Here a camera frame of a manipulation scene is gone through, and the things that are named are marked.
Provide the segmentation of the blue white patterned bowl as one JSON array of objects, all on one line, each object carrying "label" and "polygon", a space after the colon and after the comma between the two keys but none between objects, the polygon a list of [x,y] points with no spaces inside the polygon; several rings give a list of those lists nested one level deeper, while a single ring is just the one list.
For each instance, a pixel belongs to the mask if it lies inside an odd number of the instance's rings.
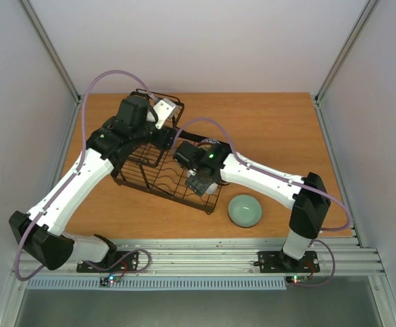
[{"label": "blue white patterned bowl", "polygon": [[213,138],[205,138],[198,143],[198,146],[212,146],[214,144],[220,144],[220,141]]}]

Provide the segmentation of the plain white bowl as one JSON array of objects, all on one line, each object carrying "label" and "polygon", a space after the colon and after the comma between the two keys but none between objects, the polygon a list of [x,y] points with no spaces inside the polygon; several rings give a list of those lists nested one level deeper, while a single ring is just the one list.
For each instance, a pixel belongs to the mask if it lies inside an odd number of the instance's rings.
[{"label": "plain white bowl", "polygon": [[218,185],[205,172],[187,172],[185,185],[198,196],[213,194]]}]

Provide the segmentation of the black wire dish rack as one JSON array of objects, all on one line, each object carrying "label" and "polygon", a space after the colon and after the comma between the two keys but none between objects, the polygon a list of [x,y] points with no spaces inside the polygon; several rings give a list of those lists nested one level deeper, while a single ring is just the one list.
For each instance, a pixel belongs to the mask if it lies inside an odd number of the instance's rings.
[{"label": "black wire dish rack", "polygon": [[162,151],[151,144],[141,145],[128,157],[120,169],[112,173],[117,185],[150,193],[210,215],[214,212],[222,189],[221,185],[211,194],[198,196],[185,182],[187,171],[172,158],[171,149]]}]

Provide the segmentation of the brown rimmed bowl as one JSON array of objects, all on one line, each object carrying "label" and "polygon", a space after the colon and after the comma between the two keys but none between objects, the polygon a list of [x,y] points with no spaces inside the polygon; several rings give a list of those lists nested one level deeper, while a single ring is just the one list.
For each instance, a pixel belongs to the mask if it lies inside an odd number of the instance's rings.
[{"label": "brown rimmed bowl", "polygon": [[228,217],[241,228],[254,227],[260,222],[262,214],[259,201],[246,194],[235,196],[228,205]]}]

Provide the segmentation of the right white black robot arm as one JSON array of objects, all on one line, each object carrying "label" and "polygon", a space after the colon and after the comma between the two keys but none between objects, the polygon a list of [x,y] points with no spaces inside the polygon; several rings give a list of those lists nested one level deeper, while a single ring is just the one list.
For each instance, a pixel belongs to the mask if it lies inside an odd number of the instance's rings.
[{"label": "right white black robot arm", "polygon": [[198,196],[213,184],[234,183],[268,196],[291,210],[289,233],[277,263],[286,272],[294,272],[304,263],[304,254],[318,236],[331,206],[319,175],[311,172],[302,177],[279,172],[218,143],[205,150],[184,141],[174,151],[174,160],[190,172],[185,185]]}]

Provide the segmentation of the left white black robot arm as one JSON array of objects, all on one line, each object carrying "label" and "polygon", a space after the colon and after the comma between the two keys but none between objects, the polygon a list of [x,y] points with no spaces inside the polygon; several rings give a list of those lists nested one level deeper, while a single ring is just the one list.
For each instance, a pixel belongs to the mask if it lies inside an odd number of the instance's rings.
[{"label": "left white black robot arm", "polygon": [[151,104],[137,93],[124,98],[115,116],[87,139],[75,164],[36,206],[16,211],[9,224],[18,246],[49,270],[70,260],[92,262],[102,270],[116,266],[116,245],[106,237],[73,236],[65,228],[76,209],[107,175],[117,176],[128,157],[151,144],[161,151],[172,145],[177,104],[163,98]]}]

